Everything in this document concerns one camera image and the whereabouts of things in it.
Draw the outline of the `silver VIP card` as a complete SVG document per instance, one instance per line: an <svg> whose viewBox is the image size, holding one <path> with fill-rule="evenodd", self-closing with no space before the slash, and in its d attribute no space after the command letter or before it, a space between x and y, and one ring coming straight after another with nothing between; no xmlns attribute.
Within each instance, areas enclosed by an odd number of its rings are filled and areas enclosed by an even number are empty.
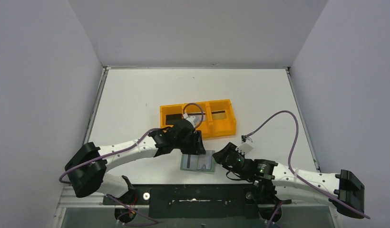
<svg viewBox="0 0 390 228"><path fill-rule="evenodd" d="M197 169L202 171L211 170L212 166L212 156L211 155L199 155Z"/></svg>

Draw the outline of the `green card holder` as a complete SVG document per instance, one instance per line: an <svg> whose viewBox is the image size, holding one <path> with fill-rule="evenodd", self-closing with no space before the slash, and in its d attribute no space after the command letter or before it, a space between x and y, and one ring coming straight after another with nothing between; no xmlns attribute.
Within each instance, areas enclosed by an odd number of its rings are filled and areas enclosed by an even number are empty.
<svg viewBox="0 0 390 228"><path fill-rule="evenodd" d="M183 154L180 163L180 170L193 172L214 172L215 161L213 154L215 151L207 150L203 155Z"/></svg>

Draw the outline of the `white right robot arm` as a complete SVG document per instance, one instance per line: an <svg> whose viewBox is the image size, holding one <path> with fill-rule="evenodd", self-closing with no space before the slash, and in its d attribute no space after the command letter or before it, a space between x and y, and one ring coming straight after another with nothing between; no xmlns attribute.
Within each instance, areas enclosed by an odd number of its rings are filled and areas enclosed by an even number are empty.
<svg viewBox="0 0 390 228"><path fill-rule="evenodd" d="M215 162L241 181L251 183L250 192L257 203L304 201L336 208L347 217L363 219L364 185L348 170L320 173L266 159L248 159L253 150L250 142L236 146L228 143L213 154Z"/></svg>

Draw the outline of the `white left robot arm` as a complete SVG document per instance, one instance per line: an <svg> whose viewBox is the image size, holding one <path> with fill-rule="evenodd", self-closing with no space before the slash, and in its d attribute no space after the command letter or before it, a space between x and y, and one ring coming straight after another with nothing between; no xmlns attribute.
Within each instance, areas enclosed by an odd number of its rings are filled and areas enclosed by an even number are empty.
<svg viewBox="0 0 390 228"><path fill-rule="evenodd" d="M121 198L133 189L128 177L109 171L143 158L154 158L177 149L182 154L204 155L202 133L191 120L181 119L171 127L153 128L138 139L108 146L88 142L65 165L59 180L68 177L77 198L94 192Z"/></svg>

